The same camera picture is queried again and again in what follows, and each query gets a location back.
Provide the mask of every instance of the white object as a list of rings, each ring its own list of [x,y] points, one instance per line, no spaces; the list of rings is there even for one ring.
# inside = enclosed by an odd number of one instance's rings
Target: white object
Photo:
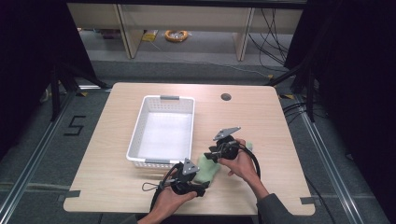
[[[136,167],[163,169],[190,159],[194,108],[191,97],[145,96],[126,158]]]

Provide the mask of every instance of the sleeve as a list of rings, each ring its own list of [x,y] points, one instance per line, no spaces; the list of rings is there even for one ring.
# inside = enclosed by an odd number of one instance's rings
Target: sleeve
[[[297,218],[288,211],[275,194],[270,194],[259,200],[257,207],[265,224],[299,223]]]
[[[130,217],[123,220],[120,224],[137,224],[136,216],[131,215]]]

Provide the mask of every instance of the table hole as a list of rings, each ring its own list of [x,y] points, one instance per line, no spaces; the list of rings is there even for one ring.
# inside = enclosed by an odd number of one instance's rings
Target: table hole
[[[221,99],[222,99],[223,101],[229,101],[229,100],[231,100],[231,95],[230,95],[229,93],[223,93],[223,94],[221,95]]]

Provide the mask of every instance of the green cloth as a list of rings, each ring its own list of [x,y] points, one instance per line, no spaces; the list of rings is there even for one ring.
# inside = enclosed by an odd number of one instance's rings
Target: green cloth
[[[198,167],[200,171],[193,179],[194,182],[203,184],[207,181],[212,183],[213,177],[220,168],[220,164],[214,163],[212,160],[208,160],[204,154],[198,159]]]

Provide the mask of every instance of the gray carpet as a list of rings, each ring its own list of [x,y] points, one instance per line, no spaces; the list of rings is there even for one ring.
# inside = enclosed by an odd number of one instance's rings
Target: gray carpet
[[[213,64],[92,62],[92,65],[97,76],[108,84],[130,81],[262,85],[268,81],[266,78],[268,75],[272,74],[278,77],[282,74],[253,65],[237,65],[237,67],[243,70],[260,71],[264,76]],[[291,82],[292,78],[279,84],[276,87],[277,91],[281,94],[290,93]],[[83,79],[78,79],[78,83],[91,84]],[[108,92],[96,91],[89,92],[86,97],[77,96],[74,98],[9,223],[119,223],[129,216],[128,214],[67,213],[63,210],[62,202],[58,201],[58,197],[66,193],[73,181],[107,96]],[[280,102],[283,107],[296,103],[294,100],[286,99],[280,100]],[[320,115],[316,116],[318,129],[354,196],[364,220],[366,223],[389,223],[354,162],[344,156],[345,146],[332,126],[331,120],[321,117],[325,116],[323,110],[316,110],[316,113]],[[76,129],[68,127],[74,116],[85,116],[85,118],[75,120],[75,124],[84,125],[84,127],[78,136],[65,136],[65,133],[77,132]],[[294,116],[289,116],[287,120],[291,121],[293,118]],[[49,119],[50,102],[46,102],[37,109],[32,122],[26,128],[26,133],[21,137],[20,143],[12,148],[5,159],[1,161],[0,183],[3,187],[0,197],[4,198],[7,195],[9,187],[7,183],[16,181],[23,165],[29,159],[40,136],[49,124]],[[344,208],[335,194],[301,116],[295,117],[290,123],[290,132],[305,175],[324,198],[336,223],[348,223]],[[318,195],[313,189],[310,188],[310,190],[312,195],[317,198]],[[190,217],[173,218],[178,223],[188,222]],[[313,216],[298,218],[303,223],[332,223],[324,205],[317,205],[317,212]],[[198,223],[231,223],[228,217],[196,220],[202,220]]]

